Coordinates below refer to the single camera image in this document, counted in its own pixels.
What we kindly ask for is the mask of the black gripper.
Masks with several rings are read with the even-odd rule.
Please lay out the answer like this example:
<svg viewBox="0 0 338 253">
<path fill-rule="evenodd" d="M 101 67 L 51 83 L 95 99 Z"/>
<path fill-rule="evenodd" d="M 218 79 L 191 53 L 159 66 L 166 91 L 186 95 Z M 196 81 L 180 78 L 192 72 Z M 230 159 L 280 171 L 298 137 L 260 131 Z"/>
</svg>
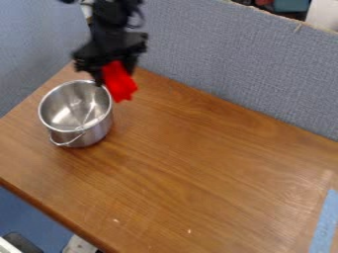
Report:
<svg viewBox="0 0 338 253">
<path fill-rule="evenodd" d="M 147 42 L 147 33 L 92 30 L 88 42 L 71 55 L 73 68 L 89 73 L 97 86 L 105 84 L 101 67 L 111 61 L 119 60 L 132 76 L 139 56 L 147 51 Z"/>
</svg>

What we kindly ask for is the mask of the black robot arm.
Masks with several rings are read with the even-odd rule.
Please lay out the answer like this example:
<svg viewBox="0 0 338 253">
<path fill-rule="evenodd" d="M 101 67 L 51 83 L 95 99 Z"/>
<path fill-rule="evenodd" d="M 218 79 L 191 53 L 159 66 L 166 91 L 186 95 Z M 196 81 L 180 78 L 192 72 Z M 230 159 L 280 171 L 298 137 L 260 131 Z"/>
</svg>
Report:
<svg viewBox="0 0 338 253">
<path fill-rule="evenodd" d="M 117 60 L 132 74 L 147 51 L 144 0 L 92 0 L 89 39 L 71 53 L 76 72 L 87 72 L 97 86 L 105 84 L 103 67 Z"/>
</svg>

